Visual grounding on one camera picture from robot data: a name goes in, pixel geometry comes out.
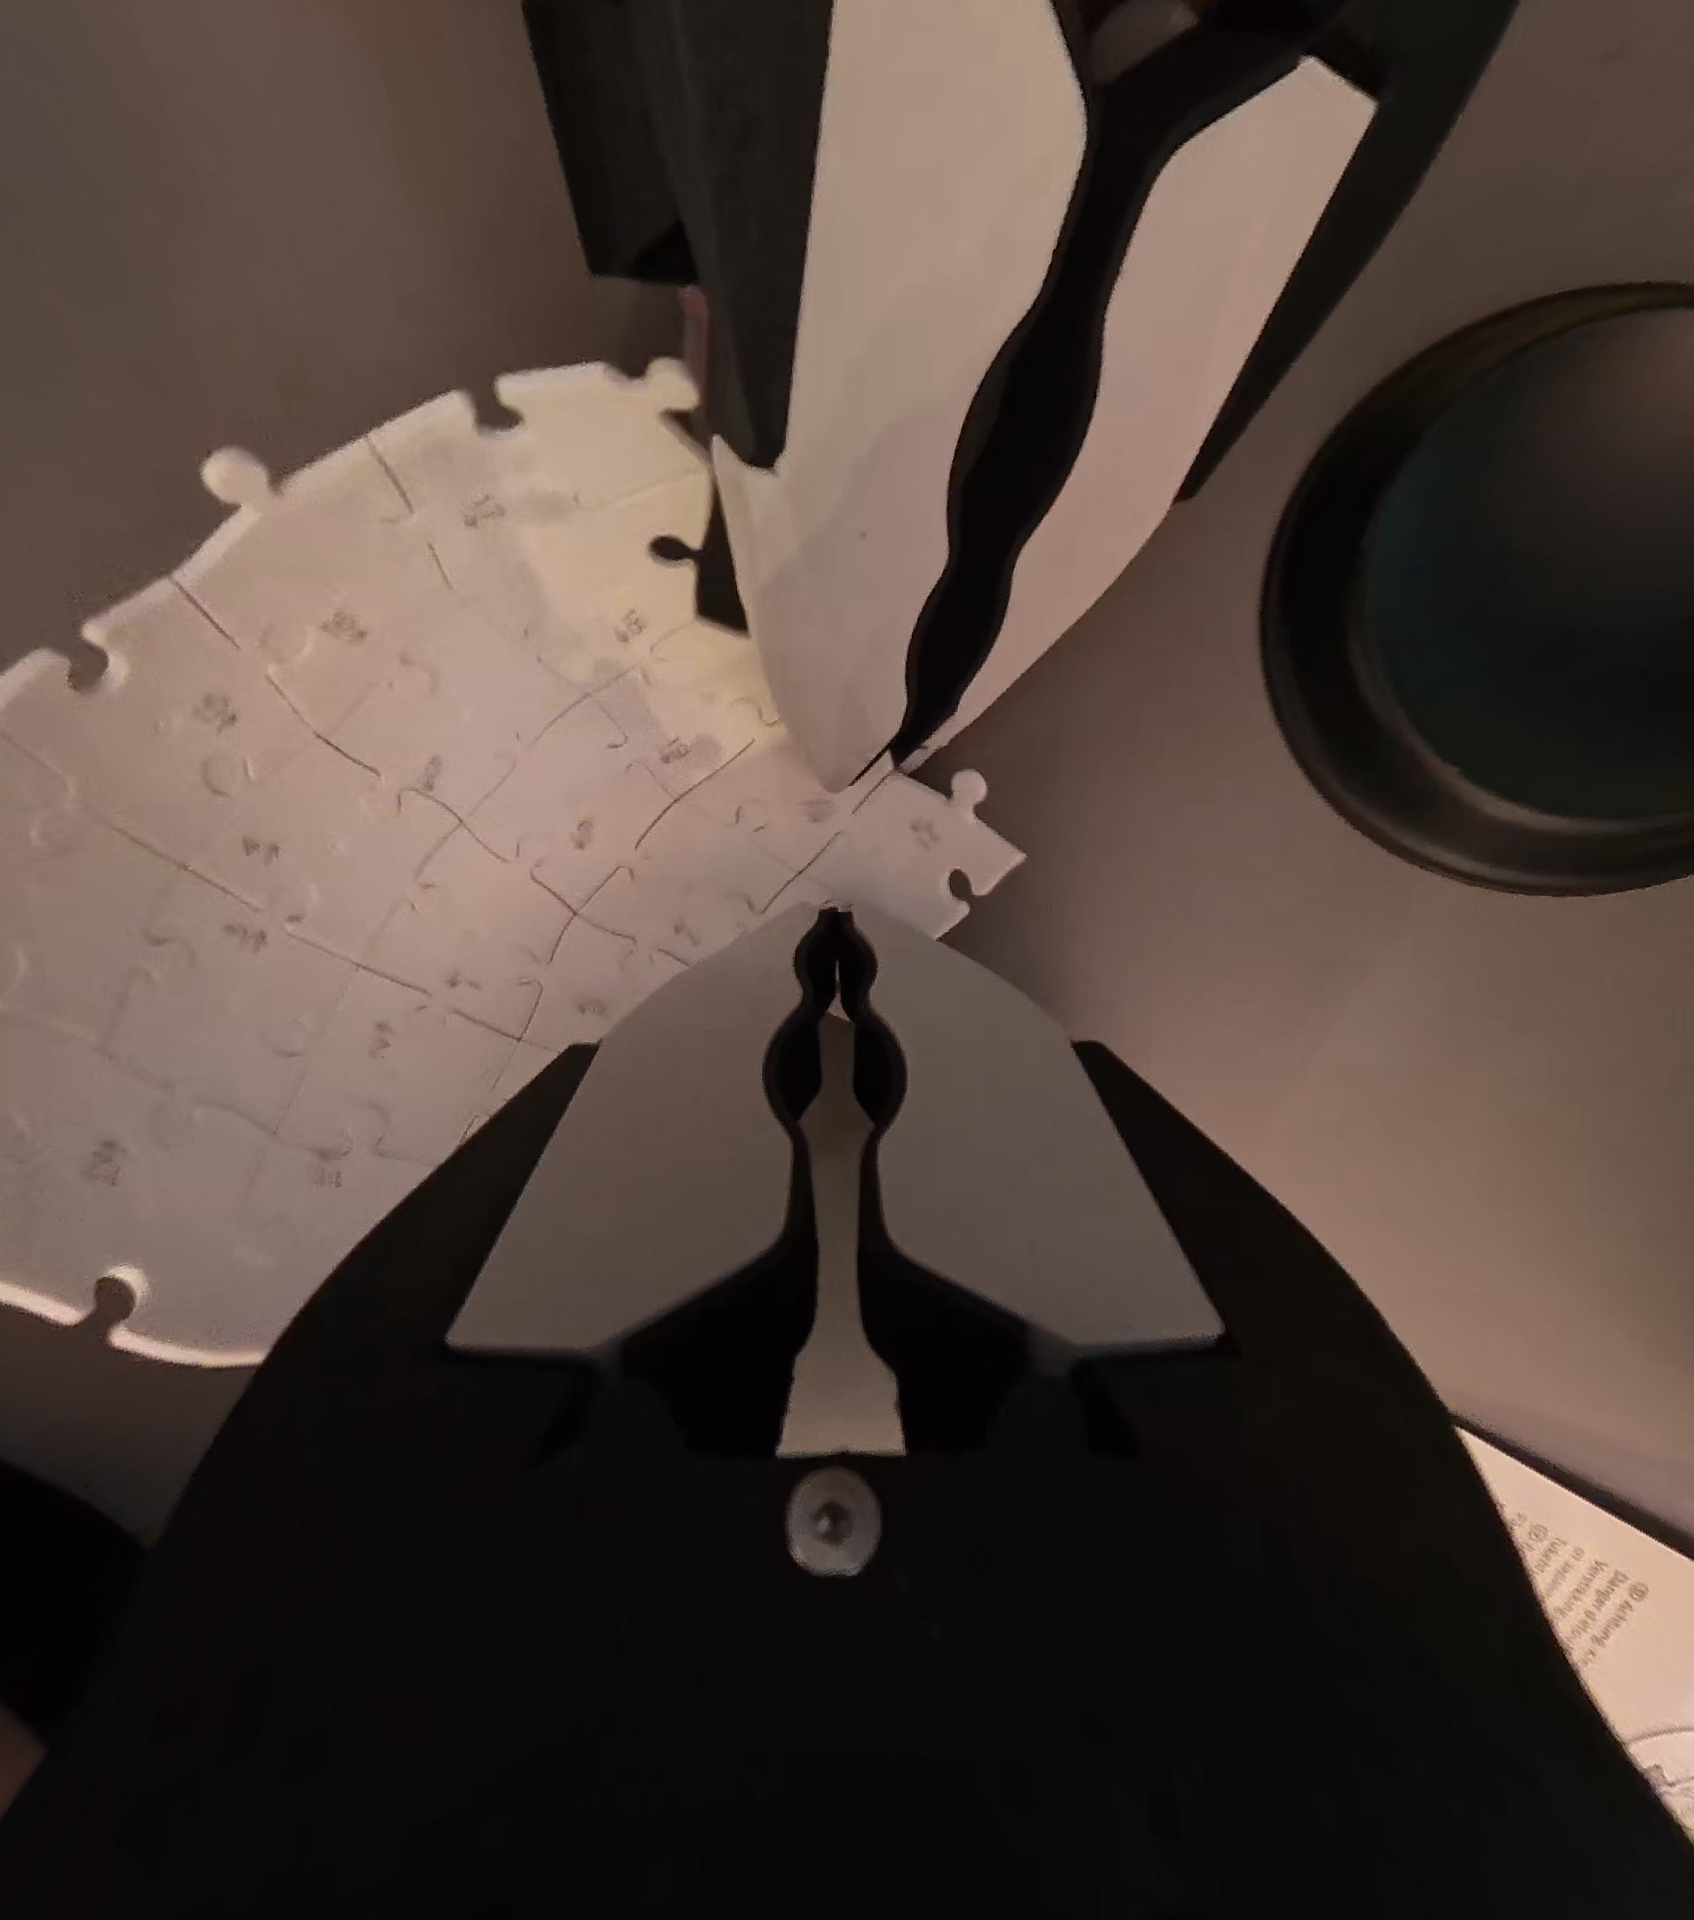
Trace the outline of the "assembled white puzzle section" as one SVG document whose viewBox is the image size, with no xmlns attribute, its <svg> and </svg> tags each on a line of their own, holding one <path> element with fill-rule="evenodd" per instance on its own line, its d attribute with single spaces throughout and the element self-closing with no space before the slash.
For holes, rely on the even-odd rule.
<svg viewBox="0 0 1694 1920">
<path fill-rule="evenodd" d="M 499 378 L 230 509 L 0 677 L 0 1307 L 267 1357 L 542 1068 L 795 907 L 926 935 L 1024 855 L 951 791 L 825 791 L 686 559 L 685 365 Z"/>
</svg>

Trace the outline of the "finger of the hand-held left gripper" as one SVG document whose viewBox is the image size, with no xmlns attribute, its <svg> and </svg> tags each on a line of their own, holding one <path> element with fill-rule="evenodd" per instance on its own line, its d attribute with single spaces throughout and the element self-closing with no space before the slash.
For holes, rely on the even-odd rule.
<svg viewBox="0 0 1694 1920">
<path fill-rule="evenodd" d="M 747 631 L 812 776 L 861 776 L 904 728 L 960 433 L 1084 151 L 1054 5 L 834 5 L 784 453 L 715 444 Z"/>
<path fill-rule="evenodd" d="M 919 757 L 1052 650 L 1170 515 L 1372 117 L 1334 72 L 1296 69 L 1166 161 L 1105 307 L 1084 449 L 1016 559 L 976 684 Z"/>
</svg>

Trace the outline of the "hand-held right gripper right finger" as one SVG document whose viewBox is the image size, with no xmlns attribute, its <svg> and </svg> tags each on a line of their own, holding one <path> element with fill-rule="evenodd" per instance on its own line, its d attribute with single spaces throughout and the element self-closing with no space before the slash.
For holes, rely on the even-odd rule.
<svg viewBox="0 0 1694 1920">
<path fill-rule="evenodd" d="M 898 1051 L 877 1122 L 894 1249 L 1077 1357 L 1212 1350 L 1224 1324 L 1067 1031 L 968 956 L 872 909 L 865 995 Z"/>
</svg>

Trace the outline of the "white instruction leaflet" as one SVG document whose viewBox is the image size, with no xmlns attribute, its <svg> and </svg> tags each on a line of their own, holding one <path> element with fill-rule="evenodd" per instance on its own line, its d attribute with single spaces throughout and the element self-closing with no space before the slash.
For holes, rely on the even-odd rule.
<svg viewBox="0 0 1694 1920">
<path fill-rule="evenodd" d="M 1694 1845 L 1694 1559 L 1466 1434 L 1586 1692 Z"/>
</svg>

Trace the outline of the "black round ball stand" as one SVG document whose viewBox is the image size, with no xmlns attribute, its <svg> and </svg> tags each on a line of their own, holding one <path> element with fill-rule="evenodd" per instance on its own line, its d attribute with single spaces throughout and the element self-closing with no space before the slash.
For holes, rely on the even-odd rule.
<svg viewBox="0 0 1694 1920">
<path fill-rule="evenodd" d="M 1291 493 L 1260 653 L 1296 767 L 1389 855 L 1525 897 L 1694 877 L 1694 283 L 1392 373 Z"/>
</svg>

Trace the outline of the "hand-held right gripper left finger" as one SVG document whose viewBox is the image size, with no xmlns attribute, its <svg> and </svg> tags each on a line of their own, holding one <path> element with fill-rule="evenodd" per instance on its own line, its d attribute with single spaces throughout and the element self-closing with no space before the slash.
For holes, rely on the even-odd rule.
<svg viewBox="0 0 1694 1920">
<path fill-rule="evenodd" d="M 648 995 L 596 1047 L 451 1347 L 598 1357 L 763 1259 L 797 1170 L 828 1014 L 822 911 L 785 911 Z"/>
</svg>

